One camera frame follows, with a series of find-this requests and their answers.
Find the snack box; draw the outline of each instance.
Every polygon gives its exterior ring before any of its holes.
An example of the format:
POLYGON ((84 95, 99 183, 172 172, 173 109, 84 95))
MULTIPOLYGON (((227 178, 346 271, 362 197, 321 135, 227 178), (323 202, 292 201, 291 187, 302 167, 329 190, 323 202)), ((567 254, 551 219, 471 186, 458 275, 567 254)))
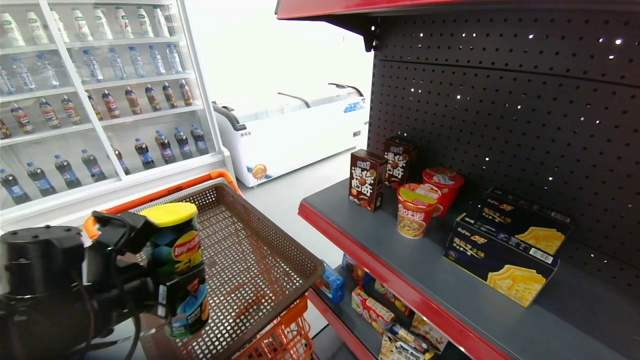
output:
POLYGON ((404 136, 392 136, 383 144, 383 155, 388 160, 385 185, 397 189, 406 183, 415 166, 418 144, 404 136))
POLYGON ((453 261, 518 304, 528 307, 554 274, 558 259, 528 243, 494 238, 478 220, 460 215, 444 250, 453 261))
POLYGON ((344 279, 324 260, 324 273, 322 278, 316 281, 316 286, 331 299, 334 304, 339 304, 344 299, 344 279))
POLYGON ((494 237, 525 242, 550 255, 573 229, 568 216, 496 188, 484 195, 480 214, 494 237))
POLYGON ((431 359, 436 354, 434 348, 416 334, 390 323, 385 327, 380 348, 380 360, 419 360, 431 359))
POLYGON ((387 159, 363 149, 351 153, 349 200, 376 211, 382 205, 382 187, 387 173, 387 159))
POLYGON ((362 266, 358 265, 358 263, 351 259, 347 254, 342 254, 342 267, 347 273, 353 276, 358 285, 362 285, 364 275, 367 273, 362 266))
POLYGON ((442 352, 449 343, 449 339, 444 334, 418 313, 413 317, 410 330, 420 339, 429 343, 437 352, 442 352))
POLYGON ((367 272, 364 275, 362 286, 366 286, 370 282, 373 282, 374 283, 373 288, 382 296, 384 296, 387 300, 391 301, 391 303, 396 305, 396 307, 398 308, 398 310, 400 310, 402 314, 405 314, 406 316, 410 316, 413 313, 413 310, 411 310, 411 308, 407 304, 405 304, 402 300, 397 298, 391 292, 391 290, 387 289, 387 287, 384 284, 382 284, 382 282, 379 282, 373 276, 371 276, 371 274, 367 272))
POLYGON ((351 307, 380 334, 386 324, 396 319, 391 311, 365 294, 362 286, 358 286, 351 293, 351 307))

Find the white wall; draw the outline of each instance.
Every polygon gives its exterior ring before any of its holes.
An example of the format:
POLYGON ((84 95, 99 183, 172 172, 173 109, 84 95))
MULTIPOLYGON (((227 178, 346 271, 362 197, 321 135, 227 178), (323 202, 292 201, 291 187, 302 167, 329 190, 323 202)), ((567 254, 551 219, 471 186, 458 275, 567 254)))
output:
POLYGON ((329 82, 369 97, 373 55, 360 35, 324 22, 277 20, 276 0, 186 4, 212 100, 329 82))

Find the brown plastic basket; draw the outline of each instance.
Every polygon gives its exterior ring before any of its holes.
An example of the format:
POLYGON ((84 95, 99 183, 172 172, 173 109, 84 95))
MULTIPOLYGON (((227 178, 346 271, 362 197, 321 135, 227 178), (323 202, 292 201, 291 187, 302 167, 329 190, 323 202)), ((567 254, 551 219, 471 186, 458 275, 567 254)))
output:
MULTIPOLYGON (((211 184, 180 197, 147 198, 146 205, 130 202, 135 212, 165 202, 193 203, 207 269, 209 322, 199 336, 184 340, 164 331, 141 337, 149 359, 230 359, 322 276, 322 262, 249 204, 230 176, 224 178, 237 191, 211 184)), ((146 263, 143 253, 138 261, 146 263)), ((143 317, 145 328, 158 323, 143 317)))

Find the orange basket handle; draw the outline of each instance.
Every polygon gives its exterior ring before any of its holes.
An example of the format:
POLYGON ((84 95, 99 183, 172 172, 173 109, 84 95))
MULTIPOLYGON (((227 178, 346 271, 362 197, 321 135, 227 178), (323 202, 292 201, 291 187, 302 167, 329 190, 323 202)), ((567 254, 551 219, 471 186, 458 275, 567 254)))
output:
MULTIPOLYGON (((231 174, 229 174, 228 172, 226 172, 224 170, 214 170, 212 172, 209 172, 208 174, 205 174, 205 175, 202 175, 202 176, 198 176, 198 177, 193 178, 191 180, 187 180, 187 181, 185 181, 183 183, 180 183, 178 185, 171 186, 170 188, 166 188, 166 189, 160 190, 158 192, 150 193, 148 195, 145 195, 143 197, 139 197, 139 198, 134 199, 132 201, 125 202, 124 204, 117 205, 117 206, 114 206, 112 208, 102 210, 102 212, 103 213, 108 213, 108 214, 119 214, 119 213, 122 213, 124 211, 129 211, 131 209, 135 209, 135 208, 138 208, 140 206, 146 205, 146 204, 148 204, 150 202, 154 202, 156 200, 162 199, 163 197, 167 197, 169 195, 173 195, 174 193, 181 192, 181 191, 186 190, 188 188, 192 188, 194 186, 198 186, 200 184, 204 184, 207 181, 219 179, 221 177, 224 178, 227 181, 227 183, 229 184, 229 186, 231 186, 240 196, 243 196, 242 192, 240 191, 240 188, 238 188, 238 185, 236 184, 236 180, 234 180, 234 178, 231 177, 231 174)), ((96 226, 96 222, 95 222, 95 219, 93 217, 88 217, 84 221, 84 226, 83 226, 84 227, 84 231, 86 232, 86 234, 89 236, 89 238, 91 240, 96 239, 98 237, 98 235, 99 235, 98 230, 96 230, 95 226, 96 226)))

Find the yellow lid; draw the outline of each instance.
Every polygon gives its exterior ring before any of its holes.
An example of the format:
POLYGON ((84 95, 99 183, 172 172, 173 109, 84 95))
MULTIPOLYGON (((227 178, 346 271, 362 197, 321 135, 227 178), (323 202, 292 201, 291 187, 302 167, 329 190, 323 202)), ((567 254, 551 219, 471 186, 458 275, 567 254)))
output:
POLYGON ((158 227, 168 227, 181 224, 197 213, 198 208, 190 202, 171 202, 145 209, 140 215, 146 216, 158 227))

